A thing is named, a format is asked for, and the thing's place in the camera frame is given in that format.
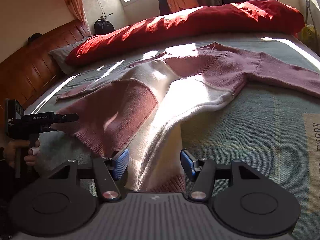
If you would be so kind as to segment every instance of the black circular disc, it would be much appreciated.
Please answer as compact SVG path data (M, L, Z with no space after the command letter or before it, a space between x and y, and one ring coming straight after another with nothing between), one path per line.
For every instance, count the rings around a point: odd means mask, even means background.
M22 232L55 236L71 232L94 214L96 198L68 180L38 179L9 205L9 217Z
M223 223L249 236L276 236L296 224L300 205L275 183L243 181L220 192L213 209Z

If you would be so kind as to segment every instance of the gray ribbed panel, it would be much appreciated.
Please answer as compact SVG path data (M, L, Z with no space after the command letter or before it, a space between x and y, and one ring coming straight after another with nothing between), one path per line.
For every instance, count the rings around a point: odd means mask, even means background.
M20 233L14 240L45 238ZM91 223L71 234L50 240L244 240L223 228L203 204L181 193L128 193L118 203L102 205ZM273 240L293 240L289 235Z

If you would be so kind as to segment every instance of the silver bolt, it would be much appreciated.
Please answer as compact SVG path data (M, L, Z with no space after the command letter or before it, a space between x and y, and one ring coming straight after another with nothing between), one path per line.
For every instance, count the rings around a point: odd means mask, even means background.
M106 191L102 195L104 198L107 198L107 199L115 199L119 196L119 193L115 191Z
M191 197L192 197L193 199L201 200L201 199L205 199L206 196L207 196L207 195L206 195L204 192L202 192L202 191L195 191L195 192L192 192L192 193L191 193Z

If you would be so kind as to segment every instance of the wooden headboard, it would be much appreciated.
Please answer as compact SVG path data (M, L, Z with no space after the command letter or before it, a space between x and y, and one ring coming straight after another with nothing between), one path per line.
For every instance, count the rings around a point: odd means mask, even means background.
M0 63L0 127L4 125L5 98L17 99L26 109L64 75L48 52L88 35L80 20L73 20L23 46Z

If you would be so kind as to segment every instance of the red comforter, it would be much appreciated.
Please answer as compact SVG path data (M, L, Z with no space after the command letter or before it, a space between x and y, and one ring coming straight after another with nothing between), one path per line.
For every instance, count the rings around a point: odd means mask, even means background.
M76 47L66 63L73 66L180 37L218 32L298 33L303 15L276 0L198 7L143 20L106 35L93 36Z

